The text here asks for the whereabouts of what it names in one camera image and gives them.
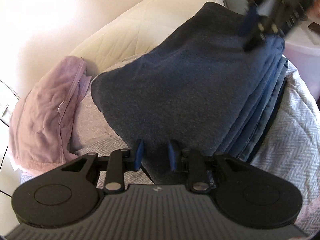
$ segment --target white wall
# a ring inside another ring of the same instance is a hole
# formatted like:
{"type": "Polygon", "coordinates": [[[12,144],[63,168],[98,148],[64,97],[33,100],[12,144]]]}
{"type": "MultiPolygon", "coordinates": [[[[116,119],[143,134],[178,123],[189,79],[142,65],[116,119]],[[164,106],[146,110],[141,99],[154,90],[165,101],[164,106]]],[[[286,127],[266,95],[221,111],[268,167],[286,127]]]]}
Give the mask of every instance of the white wall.
{"type": "Polygon", "coordinates": [[[20,97],[79,43],[142,0],[0,0],[0,79],[20,97]]]}

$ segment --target bed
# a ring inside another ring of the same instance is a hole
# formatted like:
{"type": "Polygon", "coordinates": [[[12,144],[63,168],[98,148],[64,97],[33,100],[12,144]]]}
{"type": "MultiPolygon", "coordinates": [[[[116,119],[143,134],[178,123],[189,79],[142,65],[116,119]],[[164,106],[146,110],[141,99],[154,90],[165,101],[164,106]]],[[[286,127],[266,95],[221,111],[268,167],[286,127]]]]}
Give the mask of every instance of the bed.
{"type": "MultiPolygon", "coordinates": [[[[151,51],[207,1],[245,12],[245,0],[144,0],[82,42],[71,55],[83,58],[88,63],[87,73],[96,76],[121,61],[151,51]]],[[[286,76],[288,82],[277,117],[251,164],[299,188],[304,200],[296,224],[311,234],[320,227],[320,112],[290,62],[286,76]]],[[[80,155],[99,149],[100,155],[107,155],[125,146],[109,127],[96,129],[84,121],[88,111],[96,111],[96,123],[103,123],[102,114],[92,104],[87,107],[90,103],[87,94],[77,110],[73,149],[80,155]],[[85,129],[96,133],[86,134],[85,129]]],[[[151,183],[142,171],[128,173],[125,178],[127,183],[151,183]]]]}

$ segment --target white pillow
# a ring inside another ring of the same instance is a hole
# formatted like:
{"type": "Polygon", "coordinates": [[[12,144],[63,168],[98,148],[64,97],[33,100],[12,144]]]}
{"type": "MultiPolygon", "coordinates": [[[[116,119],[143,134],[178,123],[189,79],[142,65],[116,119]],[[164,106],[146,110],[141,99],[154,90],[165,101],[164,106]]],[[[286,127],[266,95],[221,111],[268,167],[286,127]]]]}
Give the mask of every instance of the white pillow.
{"type": "Polygon", "coordinates": [[[146,53],[193,17],[207,1],[143,0],[76,47],[71,55],[82,57],[87,73],[96,76],[115,63],[146,53]]]}

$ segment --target folded blue towel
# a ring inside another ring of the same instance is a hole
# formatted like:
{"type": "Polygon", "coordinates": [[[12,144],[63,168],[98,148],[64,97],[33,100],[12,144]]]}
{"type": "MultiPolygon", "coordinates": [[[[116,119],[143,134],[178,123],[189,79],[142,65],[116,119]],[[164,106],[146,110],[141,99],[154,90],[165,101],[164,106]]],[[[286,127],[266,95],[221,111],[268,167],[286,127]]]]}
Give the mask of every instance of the folded blue towel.
{"type": "Polygon", "coordinates": [[[247,127],[248,131],[251,131],[249,138],[242,142],[238,141],[238,145],[234,145],[233,149],[229,151],[229,153],[233,156],[237,156],[242,161],[248,161],[248,158],[252,159],[256,152],[253,149],[256,147],[258,141],[263,137],[263,133],[265,132],[267,123],[270,121],[270,117],[274,112],[274,107],[276,101],[279,100],[279,93],[283,88],[283,83],[285,79],[285,73],[288,69],[287,64],[283,67],[281,74],[276,82],[275,88],[272,91],[270,99],[264,108],[260,118],[252,119],[250,122],[250,126],[247,127]]]}
{"type": "Polygon", "coordinates": [[[276,83],[283,82],[284,77],[281,76],[280,74],[283,71],[284,64],[287,61],[286,58],[282,57],[281,60],[278,62],[277,68],[273,70],[272,75],[268,79],[268,83],[266,87],[263,90],[263,93],[261,93],[261,96],[257,100],[256,104],[254,107],[251,109],[249,115],[247,116],[246,120],[243,122],[242,126],[239,128],[237,134],[233,137],[232,141],[228,144],[228,146],[224,149],[218,148],[218,151],[221,152],[227,152],[233,157],[238,157],[239,153],[243,150],[245,145],[248,143],[252,132],[254,131],[257,123],[259,122],[262,112],[266,108],[270,97],[272,94],[276,94],[276,92],[279,91],[280,86],[276,87],[276,83]]]}
{"type": "Polygon", "coordinates": [[[92,99],[115,132],[129,147],[145,141],[142,164],[155,183],[184,180],[170,171],[169,139],[213,155],[243,126],[277,68],[284,40],[270,35],[245,53],[242,19],[205,3],[151,52],[92,83],[92,99]]]}

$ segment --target pink towel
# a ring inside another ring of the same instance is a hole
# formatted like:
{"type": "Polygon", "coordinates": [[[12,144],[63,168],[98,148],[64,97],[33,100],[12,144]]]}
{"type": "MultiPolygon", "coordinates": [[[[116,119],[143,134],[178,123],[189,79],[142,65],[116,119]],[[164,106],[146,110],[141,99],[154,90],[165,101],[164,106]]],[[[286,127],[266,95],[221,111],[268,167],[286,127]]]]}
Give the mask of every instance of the pink towel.
{"type": "Polygon", "coordinates": [[[9,125],[9,156],[13,168],[33,176],[52,170],[77,156],[68,152],[74,115],[91,77],[86,63],[68,56],[21,98],[9,125]]]}

